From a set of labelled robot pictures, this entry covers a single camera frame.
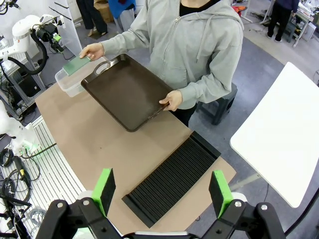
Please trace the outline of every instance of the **person's leg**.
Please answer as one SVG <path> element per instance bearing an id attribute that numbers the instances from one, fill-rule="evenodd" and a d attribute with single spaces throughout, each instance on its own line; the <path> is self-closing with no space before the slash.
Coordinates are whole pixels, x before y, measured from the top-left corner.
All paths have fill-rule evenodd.
<path id="1" fill-rule="evenodd" d="M 186 125 L 188 127 L 188 122 L 190 117 L 194 114 L 195 110 L 196 110 L 197 104 L 190 109 L 187 110 L 180 110 L 177 109 L 176 111 L 171 111 L 171 113 L 179 119 L 179 121 L 181 121 L 184 125 Z"/>
<path id="2" fill-rule="evenodd" d="M 120 17 L 123 31 L 127 31 L 131 28 L 134 17 L 134 9 L 125 10 L 121 13 Z"/>
<path id="3" fill-rule="evenodd" d="M 275 3 L 273 6 L 273 12 L 271 14 L 271 20 L 270 20 L 270 23 L 268 26 L 267 35 L 269 37 L 272 37 L 274 35 L 274 29 L 275 29 L 275 26 L 279 20 L 279 16 L 280 16 L 280 5 Z"/>
<path id="4" fill-rule="evenodd" d="M 85 1 L 86 0 L 76 0 L 76 3 L 78 4 L 85 29 L 91 30 L 94 28 L 94 24 L 89 11 L 86 9 Z"/>
<path id="5" fill-rule="evenodd" d="M 280 15 L 280 19 L 279 19 L 279 30 L 278 30 L 278 33 L 276 35 L 276 38 L 275 40 L 276 41 L 281 41 L 281 38 L 284 34 L 284 31 L 286 29 L 286 26 L 289 22 L 289 19 L 290 19 L 290 15 L 291 15 L 291 11 L 285 9 L 285 8 L 282 8 L 281 10 L 281 15 Z"/>
<path id="6" fill-rule="evenodd" d="M 100 12 L 94 7 L 94 0 L 85 0 L 85 4 L 86 9 L 89 11 L 98 32 L 107 33 L 108 26 L 104 22 Z"/>
<path id="7" fill-rule="evenodd" d="M 119 16 L 118 18 L 114 18 L 114 22 L 116 25 L 116 29 L 118 30 L 118 33 L 121 34 L 124 32 L 123 30 L 123 26 L 122 26 L 122 22 L 121 22 L 121 16 Z"/>

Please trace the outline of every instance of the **black shirt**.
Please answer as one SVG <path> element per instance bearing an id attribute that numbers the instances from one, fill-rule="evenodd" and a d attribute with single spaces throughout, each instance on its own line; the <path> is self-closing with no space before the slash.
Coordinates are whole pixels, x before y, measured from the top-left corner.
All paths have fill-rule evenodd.
<path id="1" fill-rule="evenodd" d="M 201 6 L 201 7 L 186 7 L 183 6 L 180 3 L 180 7 L 179 7 L 179 16 L 184 16 L 193 12 L 201 12 L 204 11 L 206 9 L 209 9 L 211 6 L 213 6 L 215 3 L 218 3 L 220 0 L 210 0 L 208 3 L 206 3 L 205 5 Z"/>

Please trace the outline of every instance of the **hoodie drawstring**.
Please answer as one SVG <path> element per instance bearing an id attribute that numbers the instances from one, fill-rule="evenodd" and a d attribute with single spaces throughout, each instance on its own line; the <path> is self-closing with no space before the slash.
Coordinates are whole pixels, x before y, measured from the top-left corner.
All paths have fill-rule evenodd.
<path id="1" fill-rule="evenodd" d="M 198 51 L 198 54 L 197 54 L 196 62 L 199 60 L 199 57 L 200 57 L 201 52 L 202 52 L 202 50 L 203 50 L 204 40 L 205 40 L 205 38 L 206 38 L 207 31 L 208 31 L 208 29 L 209 29 L 209 24 L 210 24 L 210 21 L 211 21 L 212 18 L 213 18 L 213 16 L 211 16 L 211 17 L 207 20 L 207 23 L 206 23 L 206 25 L 205 25 L 204 33 L 203 33 L 203 36 L 202 36 L 201 41 L 200 41 L 200 46 L 199 46 L 199 51 Z"/>

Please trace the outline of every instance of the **black stool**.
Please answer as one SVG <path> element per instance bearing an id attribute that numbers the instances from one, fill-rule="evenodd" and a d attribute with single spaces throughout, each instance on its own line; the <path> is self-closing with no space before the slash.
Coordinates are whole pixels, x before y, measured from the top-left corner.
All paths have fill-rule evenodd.
<path id="1" fill-rule="evenodd" d="M 212 118 L 211 123 L 213 125 L 218 125 L 230 112 L 230 108 L 233 105 L 237 91 L 237 86 L 232 83 L 231 93 L 208 104 L 198 102 L 196 111 L 203 111 L 206 115 Z"/>

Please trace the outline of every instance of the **black pants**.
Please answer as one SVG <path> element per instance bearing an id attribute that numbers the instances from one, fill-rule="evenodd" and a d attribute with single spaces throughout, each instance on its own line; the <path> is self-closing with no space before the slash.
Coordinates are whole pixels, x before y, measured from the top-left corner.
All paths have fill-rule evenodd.
<path id="1" fill-rule="evenodd" d="M 99 33 L 108 32 L 100 12 L 94 7 L 94 0 L 76 0 L 86 29 L 93 29 L 94 24 Z"/>
<path id="2" fill-rule="evenodd" d="M 290 15 L 291 15 L 291 10 L 286 9 L 275 2 L 273 7 L 273 13 L 271 14 L 271 21 L 268 26 L 268 33 L 267 33 L 268 36 L 269 37 L 273 36 L 274 28 L 277 22 L 279 22 L 279 30 L 276 36 L 276 41 L 281 41 L 281 37 L 284 34 Z"/>
<path id="3" fill-rule="evenodd" d="M 190 109 L 187 110 L 180 110 L 177 109 L 176 111 L 171 111 L 171 113 L 179 119 L 179 121 L 181 121 L 184 125 L 186 125 L 188 127 L 188 122 L 190 117 L 193 115 L 193 113 L 195 112 L 197 107 L 197 104 Z"/>

